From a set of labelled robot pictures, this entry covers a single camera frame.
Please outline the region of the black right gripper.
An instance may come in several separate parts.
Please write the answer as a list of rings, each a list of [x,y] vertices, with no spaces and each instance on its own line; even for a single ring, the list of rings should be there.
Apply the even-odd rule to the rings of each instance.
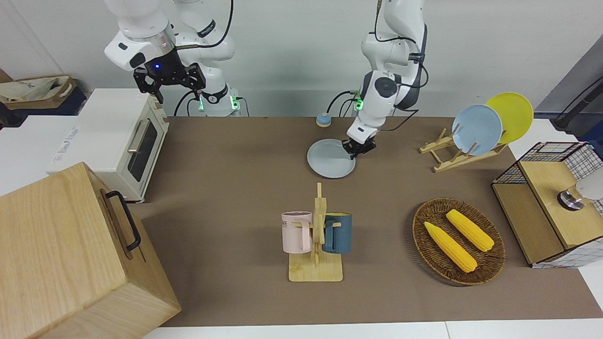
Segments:
[[[161,105],[164,102],[161,86],[179,85],[194,92],[206,86],[201,66],[189,65],[186,70],[175,48],[146,62],[145,69],[134,69],[133,79],[142,94],[154,96]]]

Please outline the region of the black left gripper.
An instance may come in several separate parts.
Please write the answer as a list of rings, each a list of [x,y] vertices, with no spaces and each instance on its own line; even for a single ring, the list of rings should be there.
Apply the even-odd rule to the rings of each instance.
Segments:
[[[362,154],[368,153],[375,149],[374,137],[368,138],[364,143],[355,141],[353,138],[342,141],[342,147],[348,153],[351,161],[356,161],[356,158]]]

